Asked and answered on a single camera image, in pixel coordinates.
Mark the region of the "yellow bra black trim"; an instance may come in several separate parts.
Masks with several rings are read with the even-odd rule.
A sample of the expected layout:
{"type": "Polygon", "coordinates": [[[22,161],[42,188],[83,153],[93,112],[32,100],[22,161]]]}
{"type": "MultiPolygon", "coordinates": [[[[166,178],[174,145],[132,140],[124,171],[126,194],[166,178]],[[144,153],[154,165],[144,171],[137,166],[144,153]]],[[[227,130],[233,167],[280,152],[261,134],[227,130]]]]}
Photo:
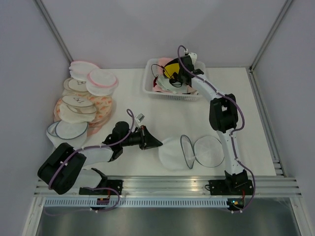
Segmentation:
{"type": "Polygon", "coordinates": [[[178,59],[173,59],[163,67],[164,76],[169,79],[170,84],[175,88],[179,88],[183,84],[178,80],[179,70],[180,67],[178,59]]]}

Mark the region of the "white mesh blue-trim laundry bag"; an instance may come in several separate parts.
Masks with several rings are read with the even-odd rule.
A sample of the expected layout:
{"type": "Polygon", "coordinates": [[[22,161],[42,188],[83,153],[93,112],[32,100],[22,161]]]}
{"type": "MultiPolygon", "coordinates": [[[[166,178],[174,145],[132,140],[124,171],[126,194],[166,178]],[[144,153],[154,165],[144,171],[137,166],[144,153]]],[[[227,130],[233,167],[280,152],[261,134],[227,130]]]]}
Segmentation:
{"type": "Polygon", "coordinates": [[[192,142],[187,135],[167,138],[158,148],[162,165],[173,171],[191,170],[195,163],[215,168],[224,161],[221,142],[213,136],[204,136],[192,142]]]}

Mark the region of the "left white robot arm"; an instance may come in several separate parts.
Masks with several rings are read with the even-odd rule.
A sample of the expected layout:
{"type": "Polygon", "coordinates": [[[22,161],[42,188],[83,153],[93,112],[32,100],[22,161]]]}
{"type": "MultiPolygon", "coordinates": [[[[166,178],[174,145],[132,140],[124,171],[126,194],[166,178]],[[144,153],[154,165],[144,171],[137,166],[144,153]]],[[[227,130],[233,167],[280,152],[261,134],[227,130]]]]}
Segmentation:
{"type": "Polygon", "coordinates": [[[40,166],[37,176],[59,195],[67,193],[72,187],[79,188],[79,195],[120,193],[121,179],[110,180],[102,171],[87,169],[87,166],[117,160],[124,147],[139,146],[141,150],[147,150],[162,145],[146,126],[133,128],[127,122],[119,121],[99,147],[85,147],[76,152],[70,144],[60,144],[40,166]]]}

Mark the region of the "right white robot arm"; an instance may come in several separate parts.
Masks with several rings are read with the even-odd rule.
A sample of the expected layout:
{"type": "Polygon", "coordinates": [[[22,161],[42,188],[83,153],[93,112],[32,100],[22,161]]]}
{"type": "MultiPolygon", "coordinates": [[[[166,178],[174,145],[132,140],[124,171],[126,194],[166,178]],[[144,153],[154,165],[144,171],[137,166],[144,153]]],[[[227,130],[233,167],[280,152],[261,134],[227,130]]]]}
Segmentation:
{"type": "Polygon", "coordinates": [[[178,57],[177,79],[196,89],[210,104],[209,123],[219,136],[225,157],[224,179],[209,180],[206,188],[212,196],[232,196],[255,194],[255,181],[250,180],[252,171],[241,163],[236,132],[245,126],[244,114],[233,94],[224,94],[214,87],[200,69],[195,69],[192,56],[178,57]]]}

